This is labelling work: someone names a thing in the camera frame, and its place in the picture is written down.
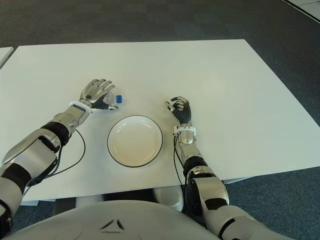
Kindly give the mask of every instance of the black cable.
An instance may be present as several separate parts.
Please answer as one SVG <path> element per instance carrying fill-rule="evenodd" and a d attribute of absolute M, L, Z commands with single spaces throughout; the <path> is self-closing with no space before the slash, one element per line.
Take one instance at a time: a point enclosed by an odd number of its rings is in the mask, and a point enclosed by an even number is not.
<path fill-rule="evenodd" d="M 60 150 L 59 150 L 59 154 L 58 154 L 58 158 L 57 158 L 57 162 L 56 162 L 56 167 L 55 167 L 55 169 L 53 170 L 52 173 L 50 173 L 49 175 L 47 175 L 46 177 L 44 177 L 42 180 L 47 179 L 47 178 L 50 178 L 50 177 L 52 177 L 52 176 L 54 176 L 54 175 L 63 173 L 64 171 L 67 171 L 68 169 L 70 169 L 70 168 L 74 167 L 75 165 L 77 165 L 77 164 L 84 158 L 84 155 L 85 155 L 85 153 L 86 153 L 86 142 L 85 142 L 85 140 L 84 140 L 84 137 L 81 135 L 81 133 L 80 133 L 77 129 L 75 129 L 75 131 L 80 135 L 80 137 L 81 137 L 81 139 L 82 139 L 82 142 L 83 142 L 83 153 L 82 153 L 82 156 L 80 157 L 80 159 L 79 159 L 75 164 L 67 167 L 67 168 L 64 169 L 64 170 L 61 170 L 61 171 L 55 173 L 55 172 L 57 171 L 59 165 L 60 165 L 60 159 L 61 159 L 62 148 L 63 148 L 63 146 L 62 146 L 62 147 L 60 148 Z M 24 192 L 23 197 L 27 194 L 27 192 L 30 190 L 30 188 L 31 188 L 32 186 L 34 186 L 34 185 L 31 185 L 31 186 Z"/>
<path fill-rule="evenodd" d="M 76 129 L 75 131 L 80 135 L 80 137 L 81 137 L 81 139 L 82 139 L 82 142 L 83 142 L 83 153 L 82 153 L 82 156 L 80 157 L 80 159 L 79 159 L 75 164 L 67 167 L 67 168 L 64 169 L 64 170 L 58 171 L 57 173 L 51 174 L 50 176 L 48 176 L 48 178 L 49 178 L 49 177 L 52 177 L 52 176 L 55 176 L 55 175 L 58 175 L 58 174 L 60 174 L 60 173 L 63 173 L 64 171 L 67 171 L 68 169 L 70 169 L 70 168 L 74 167 L 75 165 L 77 165 L 78 163 L 80 163 L 80 161 L 84 158 L 85 153 L 86 153 L 86 142 L 85 142 L 83 136 L 81 135 L 81 133 L 80 133 L 77 129 Z"/>
<path fill-rule="evenodd" d="M 58 170 L 59 165 L 60 165 L 60 159 L 61 159 L 61 153 L 62 153 L 62 148 L 63 148 L 63 147 L 64 147 L 64 146 L 61 146 L 61 147 L 60 147 L 59 154 L 58 154 L 58 158 L 57 158 L 57 161 L 56 161 L 56 166 L 55 166 L 53 172 L 51 172 L 50 174 L 48 174 L 44 179 L 50 178 L 50 177 Z"/>
<path fill-rule="evenodd" d="M 180 182 L 180 186 L 181 186 L 181 189 L 182 189 L 182 195 L 183 195 L 183 201 L 184 201 L 184 205 L 183 205 L 183 209 L 182 209 L 182 212 L 184 211 L 185 209 L 185 206 L 186 208 L 188 209 L 188 212 L 189 212 L 189 216 L 195 221 L 197 222 L 198 224 L 200 224 L 194 217 L 193 213 L 191 212 L 190 208 L 189 208 L 189 205 L 188 205 L 188 201 L 187 201 L 187 176 L 184 178 L 184 187 L 183 187 L 183 184 L 180 180 L 180 177 L 179 177 L 179 174 L 178 174 L 178 170 L 177 170 L 177 165 L 176 165 L 176 159 L 175 159 L 175 154 L 176 156 L 178 157 L 179 161 L 180 161 L 180 164 L 182 166 L 182 168 L 184 167 L 183 164 L 182 164 L 182 161 L 178 155 L 178 152 L 177 152 L 177 141 L 178 141 L 178 138 L 179 138 L 179 135 L 176 137 L 173 138 L 173 161 L 174 161 L 174 167 L 175 167 L 175 172 L 176 172 L 176 175 L 179 179 L 179 182 Z"/>
<path fill-rule="evenodd" d="M 304 4 L 299 5 L 298 7 L 301 7 L 301 6 L 304 6 L 304 5 L 308 5 L 308 4 L 315 4 L 315 3 L 320 3 L 320 1 L 318 0 L 318 1 L 304 3 Z"/>
<path fill-rule="evenodd" d="M 178 170 L 177 170 L 177 165 L 176 165 L 176 144 L 177 144 L 177 140 L 178 140 L 178 137 L 176 138 L 176 136 L 173 137 L 173 163 L 174 163 L 174 168 L 175 168 L 175 172 L 176 172 L 176 175 L 179 179 L 179 182 L 180 182 L 180 186 L 183 186 L 182 185 L 182 182 L 180 180 L 180 177 L 179 177 L 179 173 L 178 173 Z"/>
<path fill-rule="evenodd" d="M 178 141 L 178 138 L 179 138 L 179 135 L 176 137 L 176 139 L 173 138 L 173 141 L 175 140 L 175 142 L 173 143 L 173 148 L 174 148 L 174 152 L 175 152 L 176 156 L 177 156 L 178 159 L 179 159 L 179 162 L 180 162 L 180 164 L 181 164 L 181 167 L 184 168 L 184 165 L 183 165 L 183 163 L 182 163 L 182 161 L 181 161 L 181 159 L 180 159 L 180 157 L 179 157 L 179 154 L 178 154 L 178 152 L 177 152 L 177 141 Z"/>
<path fill-rule="evenodd" d="M 28 189 L 24 192 L 23 197 L 27 194 L 27 192 L 30 190 L 32 186 L 28 187 Z"/>

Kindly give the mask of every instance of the black joint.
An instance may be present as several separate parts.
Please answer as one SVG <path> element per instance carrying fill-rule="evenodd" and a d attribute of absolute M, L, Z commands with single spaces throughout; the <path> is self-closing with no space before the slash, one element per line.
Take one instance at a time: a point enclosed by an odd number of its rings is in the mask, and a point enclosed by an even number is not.
<path fill-rule="evenodd" d="M 188 172 L 198 166 L 208 166 L 205 160 L 200 156 L 192 156 L 184 163 L 183 175 L 186 177 Z"/>
<path fill-rule="evenodd" d="M 2 239 L 12 228 L 12 216 L 9 206 L 0 199 L 0 205 L 4 207 L 5 211 L 0 216 L 0 239 Z"/>
<path fill-rule="evenodd" d="M 60 139 L 61 145 L 65 146 L 69 141 L 69 131 L 65 125 L 60 122 L 51 121 L 41 127 L 53 132 Z"/>
<path fill-rule="evenodd" d="M 229 227 L 232 223 L 234 223 L 236 220 L 234 218 L 231 218 L 229 221 L 227 221 L 221 228 L 218 238 L 222 239 L 222 235 L 224 234 L 227 227 Z"/>
<path fill-rule="evenodd" d="M 31 180 L 31 176 L 27 170 L 22 166 L 16 163 L 12 163 L 2 174 L 2 178 L 9 179 L 13 181 L 21 190 L 21 193 L 24 194 L 25 187 L 28 182 Z"/>
<path fill-rule="evenodd" d="M 44 145 L 46 145 L 51 151 L 53 151 L 54 153 L 56 153 L 56 152 L 59 151 L 60 146 L 55 147 L 54 144 L 53 144 L 49 139 L 47 139 L 46 137 L 40 136 L 40 137 L 39 137 L 39 140 L 40 140 Z"/>
<path fill-rule="evenodd" d="M 227 201 L 223 198 L 211 198 L 206 200 L 205 202 L 206 208 L 208 210 L 217 210 L 218 208 L 222 207 L 222 206 L 226 206 Z"/>
<path fill-rule="evenodd" d="M 186 185 L 186 198 L 188 209 L 195 216 L 201 216 L 203 214 L 200 195 L 197 183 L 191 179 L 191 181 Z"/>

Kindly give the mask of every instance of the plate rim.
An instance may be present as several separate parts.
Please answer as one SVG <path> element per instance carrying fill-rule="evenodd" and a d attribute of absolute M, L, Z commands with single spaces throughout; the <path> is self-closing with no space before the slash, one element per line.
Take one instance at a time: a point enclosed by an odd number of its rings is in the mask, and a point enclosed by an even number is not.
<path fill-rule="evenodd" d="M 114 158 L 114 156 L 112 156 L 112 154 L 111 154 L 111 152 L 110 152 L 110 149 L 109 149 L 109 144 L 108 144 L 108 143 L 109 143 L 110 133 L 111 133 L 112 129 L 114 129 L 115 125 L 117 125 L 120 121 L 122 121 L 122 120 L 124 120 L 124 119 L 127 119 L 127 118 L 130 118 L 130 117 L 144 117 L 144 118 L 150 119 L 151 121 L 153 121 L 153 122 L 158 126 L 158 128 L 159 128 L 159 130 L 160 130 L 160 133 L 161 133 L 161 146 L 160 146 L 159 151 L 157 152 L 157 154 L 154 156 L 154 158 L 153 158 L 152 160 L 148 161 L 148 162 L 145 163 L 145 164 L 138 165 L 138 166 L 128 166 L 128 165 L 122 164 L 121 162 L 118 162 L 118 161 Z M 122 165 L 122 166 L 125 166 L 125 167 L 127 167 L 127 168 L 139 168 L 139 167 L 142 167 L 142 166 L 145 166 L 145 165 L 151 163 L 151 162 L 159 155 L 159 153 L 160 153 L 160 151 L 161 151 L 161 149 L 162 149 L 162 145 L 163 145 L 163 144 L 164 144 L 164 136 L 163 136 L 163 134 L 162 134 L 161 128 L 160 128 L 160 126 L 158 125 L 158 123 L 157 123 L 156 121 L 154 121 L 153 119 L 151 119 L 150 117 L 143 116 L 143 115 L 130 115 L 130 116 L 126 116 L 126 117 L 124 117 L 124 118 L 121 118 L 119 121 L 117 121 L 117 122 L 111 127 L 111 129 L 110 129 L 110 131 L 109 131 L 109 133 L 108 133 L 108 137 L 106 138 L 106 147 L 108 148 L 108 152 L 109 152 L 111 158 L 112 158 L 114 161 L 116 161 L 118 164 L 120 164 L 120 165 Z"/>

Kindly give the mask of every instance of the gray carpet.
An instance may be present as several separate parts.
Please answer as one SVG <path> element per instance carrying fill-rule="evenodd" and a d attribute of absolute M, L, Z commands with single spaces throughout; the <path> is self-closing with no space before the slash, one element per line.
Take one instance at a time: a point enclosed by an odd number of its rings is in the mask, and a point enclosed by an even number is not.
<path fill-rule="evenodd" d="M 320 124 L 320 24 L 281 0 L 1 0 L 0 7 L 0 47 L 245 39 Z M 320 239 L 319 171 L 233 183 L 231 203 L 279 233 Z M 23 209 L 17 219 L 38 214 Z"/>

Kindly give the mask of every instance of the white plate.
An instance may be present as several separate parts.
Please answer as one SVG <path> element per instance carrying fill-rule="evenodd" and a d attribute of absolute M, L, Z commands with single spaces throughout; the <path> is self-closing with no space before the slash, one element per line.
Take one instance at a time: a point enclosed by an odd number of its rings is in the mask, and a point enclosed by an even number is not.
<path fill-rule="evenodd" d="M 162 146 L 159 126 L 145 116 L 129 116 L 111 129 L 107 146 L 119 164 L 141 167 L 156 158 Z"/>

